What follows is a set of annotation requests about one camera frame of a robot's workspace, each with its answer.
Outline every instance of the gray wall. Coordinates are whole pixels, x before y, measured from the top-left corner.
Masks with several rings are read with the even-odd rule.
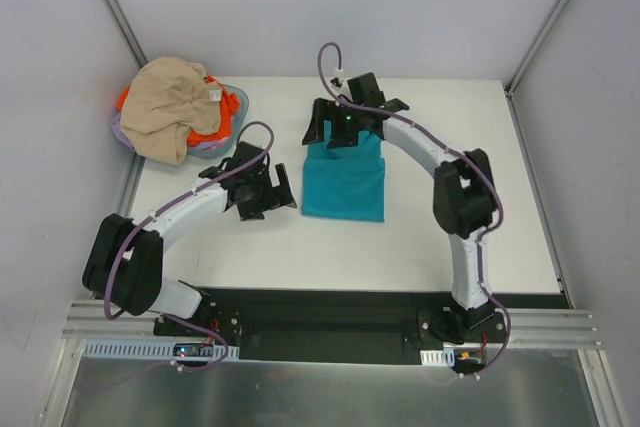
[[[379,77],[513,74],[554,0],[120,0],[150,59],[216,75],[315,75],[327,40]]]
[[[134,62],[101,0],[0,0],[0,425],[31,425],[130,154],[108,120]]]
[[[569,287],[640,425],[640,0],[574,0],[515,100]]]

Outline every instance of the tabletop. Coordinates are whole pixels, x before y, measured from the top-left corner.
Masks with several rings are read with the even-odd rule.
[[[301,145],[312,102],[325,97],[317,78],[229,77],[250,105],[246,122],[275,131],[271,162],[284,163],[302,202]],[[558,282],[502,84],[493,80],[379,79],[388,99],[457,150],[484,149],[505,209],[503,226],[488,236],[488,279],[495,292],[558,293]],[[266,132],[243,136],[266,145]],[[385,222],[304,217],[299,209],[241,222],[237,210],[213,217],[179,240],[164,257],[164,275],[207,287],[448,291],[452,285],[447,235],[435,221],[433,180],[395,146],[386,159]],[[200,171],[221,159],[187,156],[180,166],[147,160],[133,214],[151,210],[190,187]]]

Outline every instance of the folded teal cloth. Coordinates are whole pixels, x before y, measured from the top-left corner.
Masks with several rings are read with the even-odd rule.
[[[302,174],[302,215],[384,222],[385,163],[380,139],[362,131],[357,147],[327,149],[330,122],[324,123],[324,135],[324,143],[308,147]]]

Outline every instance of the orange cloth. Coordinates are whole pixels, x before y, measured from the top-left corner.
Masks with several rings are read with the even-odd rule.
[[[207,76],[207,83],[215,81],[216,79],[214,79],[213,76]],[[120,112],[122,112],[124,101],[127,100],[130,87],[131,86],[124,89],[116,103]],[[189,147],[195,147],[200,142],[212,142],[214,140],[226,139],[231,136],[231,117],[238,112],[240,100],[238,100],[236,94],[229,94],[227,89],[224,88],[224,85],[220,84],[220,87],[222,87],[222,98],[220,99],[220,128],[218,129],[218,132],[210,135],[201,135],[192,130],[189,132],[189,136],[187,137],[187,145]]]

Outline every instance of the beige towel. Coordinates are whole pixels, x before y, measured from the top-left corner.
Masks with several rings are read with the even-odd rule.
[[[145,65],[122,107],[120,128],[144,157],[179,165],[190,129],[209,135],[220,128],[217,82],[205,83],[202,64],[160,57]]]

